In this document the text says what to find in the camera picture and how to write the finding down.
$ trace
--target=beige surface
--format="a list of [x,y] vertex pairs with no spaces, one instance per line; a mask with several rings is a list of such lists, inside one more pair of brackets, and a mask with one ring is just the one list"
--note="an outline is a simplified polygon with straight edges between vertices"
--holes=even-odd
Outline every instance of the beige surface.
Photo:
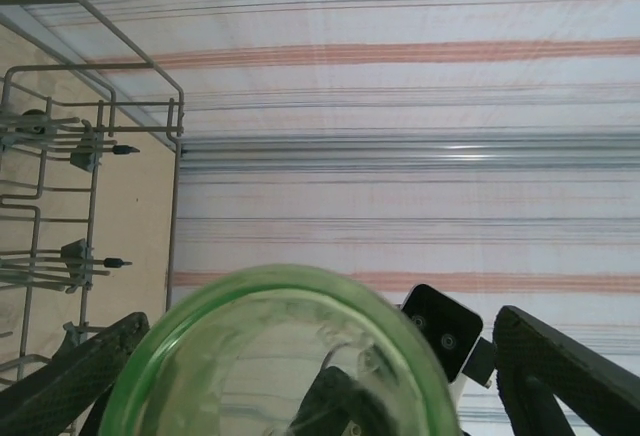
[[[23,64],[53,61],[26,41],[0,28],[0,71]],[[17,83],[54,96],[57,100],[97,100],[96,94],[66,72],[32,73],[17,76]],[[43,103],[12,91],[14,109],[42,108]],[[77,116],[95,120],[95,111],[56,109],[54,117]],[[131,125],[124,115],[118,124]],[[94,277],[89,293],[87,317],[91,325],[109,325],[132,311],[144,311],[151,322],[162,314],[169,246],[173,153],[148,134],[116,135],[141,153],[129,156],[106,155],[98,177],[98,196],[94,232],[96,258],[121,257],[133,266],[113,270],[111,276]],[[2,156],[0,194],[16,192],[7,180],[35,183],[37,160],[9,152]],[[47,163],[47,186],[88,187],[90,175],[68,163]],[[86,217],[87,194],[47,193],[38,205],[43,217]],[[9,214],[0,210],[0,214]],[[0,250],[28,249],[31,227],[27,223],[0,221]],[[41,249],[57,249],[84,237],[85,225],[44,223]],[[13,335],[0,339],[0,362],[18,355],[24,306],[24,290],[0,292],[0,333]],[[50,356],[63,338],[62,324],[78,322],[80,291],[68,295],[54,291],[34,291],[27,352]]]

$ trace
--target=green glass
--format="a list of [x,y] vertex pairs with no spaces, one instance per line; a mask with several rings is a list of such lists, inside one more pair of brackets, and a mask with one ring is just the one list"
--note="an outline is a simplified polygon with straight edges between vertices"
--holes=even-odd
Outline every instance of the green glass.
[[[389,436],[461,434],[444,374],[407,318],[350,279],[278,265],[212,283],[153,326],[116,382],[100,435],[288,436],[331,366],[381,405]],[[352,421],[345,434],[359,431]]]

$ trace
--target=black plastic piece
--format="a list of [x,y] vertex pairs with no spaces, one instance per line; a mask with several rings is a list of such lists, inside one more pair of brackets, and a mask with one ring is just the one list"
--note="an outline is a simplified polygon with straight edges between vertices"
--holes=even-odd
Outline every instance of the black plastic piece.
[[116,144],[111,149],[113,154],[123,155],[123,154],[131,154],[131,153],[139,153],[140,150],[138,148],[134,148],[133,146],[129,146],[127,144]]
[[149,330],[133,313],[0,393],[2,436],[58,436],[113,384]]
[[71,279],[78,282],[74,286],[69,286],[65,292],[75,293],[81,287],[86,286],[89,289],[93,286],[93,277],[87,272],[87,260],[91,259],[91,248],[87,245],[87,240],[82,238],[73,243],[65,244],[60,248],[60,257],[68,259],[72,262],[66,262],[65,265],[69,270]]
[[526,312],[496,318],[498,391],[515,436],[574,436],[555,396],[602,436],[640,428],[640,378]]
[[71,151],[69,162],[76,168],[91,173],[98,165],[100,159],[98,146],[102,142],[102,135],[98,135],[93,131],[88,121],[82,121],[84,125],[84,133],[80,138],[78,146]]
[[[41,109],[28,109],[24,113],[23,116],[42,116],[42,123],[46,124],[51,121],[51,118],[47,116],[47,113]],[[47,127],[46,126],[31,126],[31,127],[18,127],[16,128],[17,133],[29,133],[33,135],[41,136],[46,134]]]
[[105,268],[120,269],[123,266],[131,266],[131,263],[120,258],[104,258],[102,265]]
[[105,409],[107,409],[107,403],[109,402],[112,391],[113,386],[110,386],[93,404],[86,421],[82,425],[79,436],[98,436],[102,416],[104,415]]
[[413,288],[402,312],[420,329],[447,380],[455,381],[480,337],[482,318],[427,284]]
[[363,435],[395,434],[384,405],[344,371],[330,366],[316,376],[287,434],[339,436],[350,421]]
[[493,343],[480,338],[469,356],[467,364],[462,368],[462,374],[480,386],[489,386],[489,378],[496,369],[496,349]]

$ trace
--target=wire rack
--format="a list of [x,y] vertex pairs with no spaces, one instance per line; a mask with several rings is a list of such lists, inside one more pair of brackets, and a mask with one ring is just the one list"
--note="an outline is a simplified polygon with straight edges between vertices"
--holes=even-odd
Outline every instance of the wire rack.
[[[169,237],[169,261],[166,281],[166,301],[168,308],[171,301],[173,278],[173,253],[175,240],[175,221],[178,180],[180,172],[181,135],[183,132],[184,92],[156,62],[140,47],[120,31],[87,0],[0,0],[3,7],[22,7],[47,4],[76,4],[82,6],[111,33],[117,36],[128,48],[140,57],[140,62],[127,64],[89,64],[74,62],[60,54],[55,48],[47,45],[37,35],[30,34],[15,25],[9,19],[2,18],[0,23],[19,36],[34,43],[49,56],[59,61],[58,64],[24,65],[11,67],[4,75],[2,82],[2,99],[0,104],[0,164],[2,157],[9,152],[17,152],[37,162],[37,182],[7,182],[11,191],[0,194],[0,221],[19,221],[30,224],[30,242],[24,248],[15,251],[0,252],[0,290],[24,290],[24,315],[22,321],[20,348],[18,357],[11,361],[1,362],[0,375],[8,370],[16,370],[17,379],[25,374],[25,366],[32,363],[47,363],[50,355],[28,354],[29,322],[35,288],[47,291],[81,292],[80,314],[77,324],[65,325],[65,340],[58,350],[66,351],[82,342],[87,333],[97,332],[102,328],[89,326],[87,321],[88,295],[92,288],[92,279],[109,274],[110,271],[129,264],[118,257],[96,259],[93,256],[93,233],[95,223],[96,193],[98,189],[98,173],[101,158],[126,157],[137,152],[128,145],[118,144],[113,139],[122,133],[150,133],[160,136],[174,151],[173,194]],[[114,87],[102,74],[103,71],[149,71],[153,70],[171,87],[173,97],[162,101],[131,101],[126,95]],[[42,94],[17,84],[16,75],[32,72],[67,71],[75,74],[101,96],[91,101],[60,101],[54,94]],[[12,109],[11,99],[15,92],[23,92],[31,98],[40,100],[42,108],[34,108],[18,114]],[[117,124],[117,111],[130,116],[135,112],[146,111],[145,108],[166,109],[164,125],[122,126]],[[56,118],[60,108],[93,108],[95,122],[78,118]],[[78,171],[90,174],[87,187],[56,187],[45,184],[45,174],[51,165],[72,165]],[[42,214],[39,201],[47,193],[57,193],[64,197],[68,193],[82,193],[88,198],[88,211],[82,218],[55,218]],[[60,248],[43,247],[40,243],[40,231],[43,223],[48,225],[74,224],[86,229],[85,236],[76,241],[69,241]],[[0,334],[0,338],[10,333]],[[10,385],[15,380],[0,377],[0,385]],[[68,430],[74,434],[75,428]]]

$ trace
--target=orange stripe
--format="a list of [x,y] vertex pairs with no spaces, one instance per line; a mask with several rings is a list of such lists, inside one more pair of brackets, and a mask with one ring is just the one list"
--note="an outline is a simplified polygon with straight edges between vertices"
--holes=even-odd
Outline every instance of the orange stripe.
[[[381,63],[474,63],[638,55],[640,55],[640,39],[330,44],[155,54],[153,58],[165,69],[195,69]],[[102,58],[91,62],[137,61],[137,57],[123,57]]]
[[[174,284],[202,286],[226,274],[176,272]],[[441,291],[460,293],[640,293],[638,275],[360,272],[350,276],[378,291],[408,291],[416,284],[426,283]]]

